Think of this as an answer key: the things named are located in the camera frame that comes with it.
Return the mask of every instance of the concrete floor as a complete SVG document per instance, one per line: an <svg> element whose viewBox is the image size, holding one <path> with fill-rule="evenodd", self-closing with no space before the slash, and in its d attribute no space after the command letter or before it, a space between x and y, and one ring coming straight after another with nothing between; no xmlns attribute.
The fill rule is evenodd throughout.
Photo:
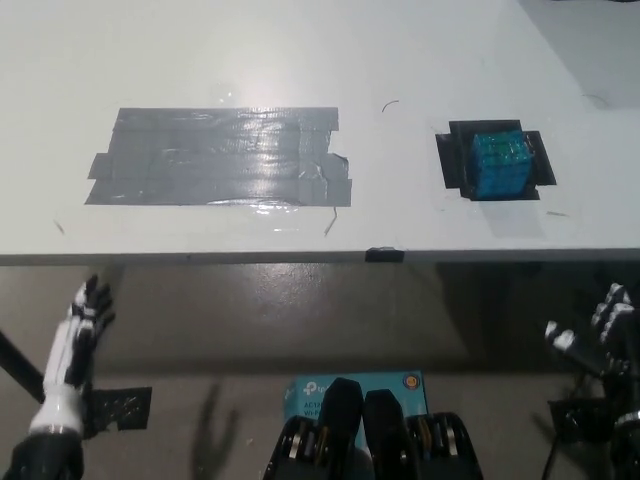
<svg viewBox="0 0 640 480"><path fill-rule="evenodd" d="M615 278L636 267L609 266ZM0 269L0 325L39 366L89 267ZM432 411L466 422L485 478L536 479L550 445L558 373L540 325L572 324L594 266L239 265L130 267L97 387L152 386L147 431L86 444L86 478L258 479L296 373L420 368ZM509 286L508 295L503 295ZM0 374L7 459L36 408ZM607 478L574 449L552 478Z"/></svg>

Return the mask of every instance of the white robotic hand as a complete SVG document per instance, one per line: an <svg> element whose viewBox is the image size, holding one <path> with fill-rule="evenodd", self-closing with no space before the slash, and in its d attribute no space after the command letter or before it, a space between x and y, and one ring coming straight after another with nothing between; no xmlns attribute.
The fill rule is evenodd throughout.
<svg viewBox="0 0 640 480"><path fill-rule="evenodd" d="M44 376L45 402L30 433L72 431L82 437L82 393L91 381L98 341L115 318L112 304L109 286L98 288L95 275L78 290L56 331Z"/></svg>

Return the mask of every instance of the black tape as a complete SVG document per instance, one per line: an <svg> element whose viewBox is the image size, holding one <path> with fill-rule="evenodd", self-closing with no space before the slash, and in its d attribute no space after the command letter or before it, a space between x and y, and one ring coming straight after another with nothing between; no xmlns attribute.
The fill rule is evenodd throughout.
<svg viewBox="0 0 640 480"><path fill-rule="evenodd" d="M475 181L469 177L466 165L471 157L471 146L477 134L500 133L520 130L520 120L473 120L449 122L450 134L437 134L436 144L446 188L459 188L460 195L470 200L475 196ZM556 185L556 178L547 151L538 131L523 132L533 154L531 175L525 189L518 197L495 198L502 200L540 200L536 186Z"/></svg>
<svg viewBox="0 0 640 480"><path fill-rule="evenodd" d="M370 248L364 254L364 261L369 263L402 263L404 252L393 247Z"/></svg>
<svg viewBox="0 0 640 480"><path fill-rule="evenodd" d="M89 394L85 438L107 431L145 430L151 411L151 387L92 390Z"/></svg>

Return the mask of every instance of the robotic hand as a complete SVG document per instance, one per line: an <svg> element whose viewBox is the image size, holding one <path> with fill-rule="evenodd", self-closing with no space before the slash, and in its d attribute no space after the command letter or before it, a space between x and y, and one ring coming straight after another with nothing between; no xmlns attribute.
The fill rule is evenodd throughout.
<svg viewBox="0 0 640 480"><path fill-rule="evenodd" d="M84 473L82 438L93 354L111 313L111 290L93 276L76 294L60 322L44 376L45 401L14 450L4 480L79 480Z"/></svg>
<svg viewBox="0 0 640 480"><path fill-rule="evenodd" d="M549 402L557 442L611 442L614 478L640 478L640 312L614 283L591 318L594 342L549 322L551 347L602 381L604 397ZM543 478L550 475L552 449Z"/></svg>

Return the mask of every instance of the wire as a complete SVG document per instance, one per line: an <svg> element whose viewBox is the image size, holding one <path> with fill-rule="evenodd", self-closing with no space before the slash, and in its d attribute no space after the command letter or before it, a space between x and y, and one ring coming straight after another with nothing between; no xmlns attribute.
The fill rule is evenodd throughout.
<svg viewBox="0 0 640 480"><path fill-rule="evenodd" d="M585 373L581 373L578 376L578 378L576 379L576 383L573 387L573 390L571 390L571 393L569 393L569 397L568 397L569 400L572 398L575 398L575 396L578 394L580 389L582 389L582 386L584 385L584 381L586 378L587 378L587 375ZM551 469L553 468L553 465L555 463L559 446L560 446L560 437L556 433L555 436L553 437L551 450L549 450L549 455L547 456L547 462L544 464L544 470L542 471L542 480L548 480L550 478Z"/></svg>

